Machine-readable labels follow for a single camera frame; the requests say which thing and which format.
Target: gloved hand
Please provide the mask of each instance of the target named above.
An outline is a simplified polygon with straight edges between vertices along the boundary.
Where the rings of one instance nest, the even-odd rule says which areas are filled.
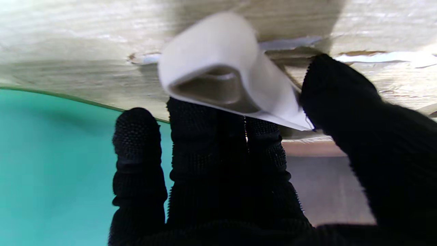
[[[113,138],[118,156],[113,204],[120,208],[110,245],[214,221],[295,234],[311,228],[288,181],[276,124],[173,98],[167,107],[174,181],[167,224],[159,126],[145,109],[125,111]]]

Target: gloved finger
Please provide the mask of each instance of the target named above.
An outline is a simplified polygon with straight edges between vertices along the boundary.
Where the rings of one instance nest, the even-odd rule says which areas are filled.
[[[159,125],[147,110],[134,108],[117,118],[112,139],[118,158],[113,205],[120,208],[112,220],[110,245],[129,243],[165,225],[167,191],[160,141]]]
[[[225,173],[223,175],[241,178],[247,174],[248,149],[246,143],[244,117],[218,110],[217,137],[220,148],[220,159]]]
[[[253,193],[259,224],[275,230],[293,229],[285,223],[297,220],[306,228],[311,225],[303,215],[296,190],[289,182],[285,151],[278,125],[246,117],[249,156],[253,167]]]
[[[170,98],[174,181],[167,225],[173,228],[220,219],[217,110]]]
[[[226,219],[250,221],[253,217],[252,176],[244,124],[243,116],[218,110],[222,208]]]
[[[257,173],[285,170],[285,151],[278,125],[246,117],[247,144],[252,167]]]

